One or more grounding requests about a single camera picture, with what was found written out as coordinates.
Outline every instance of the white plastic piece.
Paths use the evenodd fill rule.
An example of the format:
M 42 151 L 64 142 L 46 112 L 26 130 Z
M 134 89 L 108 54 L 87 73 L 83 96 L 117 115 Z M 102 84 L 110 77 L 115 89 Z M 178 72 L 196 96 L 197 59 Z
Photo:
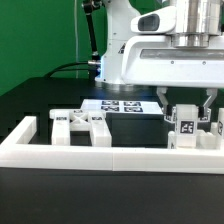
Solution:
M 110 148 L 53 145 L 0 146 L 0 167 L 113 170 Z
M 12 133 L 2 142 L 8 144 L 28 144 L 37 131 L 36 117 L 27 116 Z
M 223 173 L 224 154 L 196 149 L 117 149 L 114 171 Z
M 6 144 L 0 167 L 224 174 L 224 152 Z
M 111 147 L 112 137 L 100 112 L 89 112 L 88 121 L 90 123 L 90 138 L 94 147 Z
M 168 133 L 168 149 L 176 149 L 176 134 L 174 131 Z
M 70 118 L 69 111 L 57 110 L 54 114 L 52 145 L 70 145 Z
M 198 149 L 215 149 L 216 148 L 216 136 L 212 133 L 200 133 L 197 136 Z
M 160 10 L 138 16 L 131 21 L 131 30 L 138 34 L 159 34 L 167 33 L 173 30 L 176 26 L 177 10 L 175 6 L 168 6 Z M 159 17 L 159 27 L 156 31 L 141 31 L 139 30 L 139 21 L 142 18 L 157 15 Z
M 216 51 L 223 54 L 224 36 L 210 37 L 209 47 L 197 50 L 202 56 L 195 60 L 195 51 L 174 49 L 170 36 L 135 36 L 126 44 L 122 78 L 133 85 L 223 88 L 224 61 L 209 57 Z
M 195 105 L 177 105 L 176 147 L 196 148 L 198 108 Z
M 218 127 L 216 133 L 216 148 L 224 149 L 224 108 L 219 109 Z
M 210 132 L 213 135 L 217 135 L 217 132 L 218 132 L 217 128 L 218 128 L 218 123 L 217 122 L 212 122 L 211 123 L 211 131 Z
M 52 145 L 70 145 L 70 131 L 89 131 L 92 146 L 111 147 L 112 137 L 105 117 L 106 112 L 102 110 L 51 110 L 50 118 L 54 119 Z

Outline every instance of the green backdrop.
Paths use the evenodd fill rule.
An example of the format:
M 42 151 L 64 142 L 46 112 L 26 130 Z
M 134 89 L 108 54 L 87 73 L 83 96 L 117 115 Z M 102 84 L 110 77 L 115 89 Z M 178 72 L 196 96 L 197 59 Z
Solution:
M 130 2 L 141 13 L 159 8 L 153 0 Z M 79 59 L 87 60 L 91 49 L 81 3 L 77 0 Z M 74 0 L 0 0 L 0 5 L 0 95 L 30 77 L 75 61 Z M 101 54 L 106 49 L 105 16 L 105 9 L 94 12 Z

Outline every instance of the black surface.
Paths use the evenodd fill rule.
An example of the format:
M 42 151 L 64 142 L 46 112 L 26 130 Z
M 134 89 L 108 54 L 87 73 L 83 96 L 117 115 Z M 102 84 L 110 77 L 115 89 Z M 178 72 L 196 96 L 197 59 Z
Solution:
M 3 140 L 25 115 L 38 117 L 34 143 L 50 144 L 53 108 L 80 108 L 85 98 L 158 100 L 154 88 L 123 92 L 87 80 L 30 79 L 0 97 Z M 204 102 L 198 89 L 170 89 L 171 104 Z M 213 119 L 222 106 L 220 92 Z M 114 146 L 165 147 L 171 128 L 161 116 L 108 114 Z M 72 138 L 89 145 L 87 133 Z M 0 168 L 0 223 L 223 224 L 224 176 Z

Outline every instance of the white plastic block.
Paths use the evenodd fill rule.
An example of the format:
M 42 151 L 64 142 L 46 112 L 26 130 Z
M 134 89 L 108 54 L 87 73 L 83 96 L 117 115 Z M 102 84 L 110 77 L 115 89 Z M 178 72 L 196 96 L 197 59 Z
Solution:
M 215 149 L 216 136 L 212 133 L 205 133 L 198 136 L 198 142 L 201 149 Z
M 113 170 L 111 148 L 55 145 L 0 146 L 0 167 Z
M 70 145 L 69 111 L 55 111 L 51 143 L 52 145 Z
M 89 112 L 90 139 L 94 147 L 111 147 L 112 137 L 101 112 Z
M 176 148 L 176 134 L 174 131 L 170 131 L 168 134 L 168 149 L 175 149 Z
M 196 135 L 176 135 L 176 148 L 196 148 Z
M 219 109 L 217 134 L 216 134 L 216 148 L 224 149 L 224 108 Z
M 218 132 L 218 123 L 217 122 L 212 122 L 211 123 L 211 130 L 210 130 L 210 132 L 213 135 L 217 135 L 217 132 Z
M 12 133 L 2 142 L 7 144 L 28 144 L 37 131 L 36 117 L 27 116 Z
M 176 134 L 196 136 L 198 108 L 195 105 L 177 105 Z

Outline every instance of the black object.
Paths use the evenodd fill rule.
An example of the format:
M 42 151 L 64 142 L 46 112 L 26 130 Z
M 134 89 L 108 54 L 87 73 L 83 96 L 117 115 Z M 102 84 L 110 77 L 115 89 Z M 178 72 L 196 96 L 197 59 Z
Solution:
M 72 62 L 72 63 L 69 63 L 69 64 L 61 65 L 61 66 L 53 69 L 52 71 L 48 72 L 47 74 L 45 74 L 44 77 L 45 78 L 50 78 L 56 72 L 68 71 L 68 70 L 64 70 L 64 69 L 69 68 L 69 67 L 73 67 L 73 66 L 77 66 L 77 65 L 88 65 L 88 62 Z
M 205 116 L 205 108 L 203 106 L 198 107 L 198 117 L 203 118 Z

